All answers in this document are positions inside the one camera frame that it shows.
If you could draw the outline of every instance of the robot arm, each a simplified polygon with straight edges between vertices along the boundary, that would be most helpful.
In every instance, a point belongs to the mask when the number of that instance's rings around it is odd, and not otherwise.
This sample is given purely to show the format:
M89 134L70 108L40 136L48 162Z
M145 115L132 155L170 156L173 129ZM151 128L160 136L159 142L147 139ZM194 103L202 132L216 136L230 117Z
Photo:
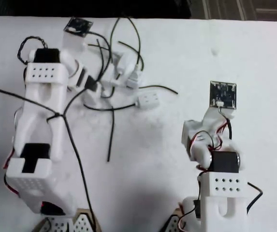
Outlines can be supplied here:
M240 172L244 162L233 141L222 135L230 123L233 109L223 107L220 98L214 104L201 122L185 121L183 126L182 144L190 160L198 162L198 168L203 172L198 178L201 218L197 219L195 214L186 215L183 219L185 229L181 231L246 232L247 181ZM186 198L183 201L185 213L196 208L193 200Z
M37 49L29 55L25 97L54 112L24 101L15 133L16 156L10 160L6 177L34 213L66 217L76 213L73 196L63 181L64 173L57 168L63 155L63 118L48 121L50 143L34 143L31 135L36 122L63 113L68 88L80 91L89 78L86 68L66 51Z

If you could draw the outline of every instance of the red wire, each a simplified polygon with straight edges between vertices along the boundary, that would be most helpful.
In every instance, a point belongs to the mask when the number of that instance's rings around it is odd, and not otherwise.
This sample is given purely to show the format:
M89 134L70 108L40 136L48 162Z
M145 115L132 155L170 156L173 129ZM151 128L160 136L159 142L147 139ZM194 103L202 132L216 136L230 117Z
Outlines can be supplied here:
M13 193L16 194L18 197L20 197L20 196L19 196L19 192L18 192L16 189L14 189L13 187L11 187L11 186L7 183L7 181L6 181L6 174L4 174L4 184L5 184L5 186L6 186L11 192L13 192Z
M8 168L9 160L14 155L14 153L15 153L15 149L13 147L11 152L9 153L9 156L7 157L7 159L6 159L6 161L5 161L4 165L3 165L3 169L7 169Z

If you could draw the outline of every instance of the black panel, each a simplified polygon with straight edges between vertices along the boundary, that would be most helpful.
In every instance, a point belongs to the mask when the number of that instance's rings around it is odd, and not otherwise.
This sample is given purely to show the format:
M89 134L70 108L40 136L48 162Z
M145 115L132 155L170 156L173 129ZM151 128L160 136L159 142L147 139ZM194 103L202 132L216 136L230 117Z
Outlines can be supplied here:
M21 158L25 159L22 173L34 173L38 159L49 159L50 144L25 144Z
M196 218L201 218L201 200L194 200Z
M82 82L82 80L84 79L85 74L86 74L86 70L85 70L85 68L83 68L83 69L81 70L80 76L79 76L78 81L77 81L77 84L76 84L77 87L80 87L81 82Z
M88 76L88 79L86 81L85 88L90 89L93 92L95 92L96 89L98 88L98 85L96 84L96 81L90 75Z
M60 63L60 51L57 48L39 48L34 63Z
M210 172L239 173L238 156L231 151L211 151Z
M50 202L42 202L41 213L52 216L65 215L63 209Z

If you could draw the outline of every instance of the plastic part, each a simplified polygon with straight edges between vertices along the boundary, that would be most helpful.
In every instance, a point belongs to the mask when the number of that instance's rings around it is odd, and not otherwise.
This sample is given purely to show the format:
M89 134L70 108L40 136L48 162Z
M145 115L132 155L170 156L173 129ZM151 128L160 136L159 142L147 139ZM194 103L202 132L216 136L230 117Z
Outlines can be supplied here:
M242 174L204 173L201 179L201 217L204 232L246 232L247 183ZM220 206L227 200L227 212Z
M139 85L142 82L141 76L142 76L142 71L140 71L140 68L138 67L138 65L136 65L134 71L127 79L126 86L130 88L138 89Z
M160 101L156 92L149 92L138 96L136 106L141 109L152 109L159 106Z
M103 87L111 87L114 71L115 71L115 66L112 63L109 63L106 72L101 78L101 84L103 85Z
M80 61L76 60L75 62L77 68L69 77L68 87L73 91L80 92L85 88L89 74L88 69Z
M49 217L39 232L73 232L73 221L69 218Z
M101 106L101 91L102 91L102 86L98 82L97 83L97 89L96 91L92 91L91 89L87 89L83 94L82 94L82 101L84 104L92 106L92 107L100 107Z
M185 213L190 212L194 209L194 200L197 200L193 197L187 197L182 201L183 211ZM184 230L189 232L201 232L201 221L198 220L195 216L194 211L191 214L184 216L183 222L185 222Z
M136 65L136 57L133 53L125 52L121 55L117 64L117 73L124 75L133 71Z
M173 215L170 219L170 221L168 222L168 225L165 229L165 232L176 232L179 231L178 230L178 220L179 217L177 215Z
M73 226L74 232L93 232L90 221L85 214L80 214Z

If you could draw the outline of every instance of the connector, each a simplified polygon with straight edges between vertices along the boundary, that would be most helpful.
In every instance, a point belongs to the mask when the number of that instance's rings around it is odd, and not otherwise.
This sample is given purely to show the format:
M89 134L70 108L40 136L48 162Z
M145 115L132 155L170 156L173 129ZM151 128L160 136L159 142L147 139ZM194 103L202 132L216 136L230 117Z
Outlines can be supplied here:
M138 65L135 66L134 71L131 73L129 78L126 81L126 86L134 89L138 89L139 85L142 82L142 71L138 67Z
M117 73L120 75L130 73L134 69L135 63L136 58L132 53L122 53L117 64Z
M155 92L149 92L138 96L136 107L141 109L152 109L159 106L159 97Z

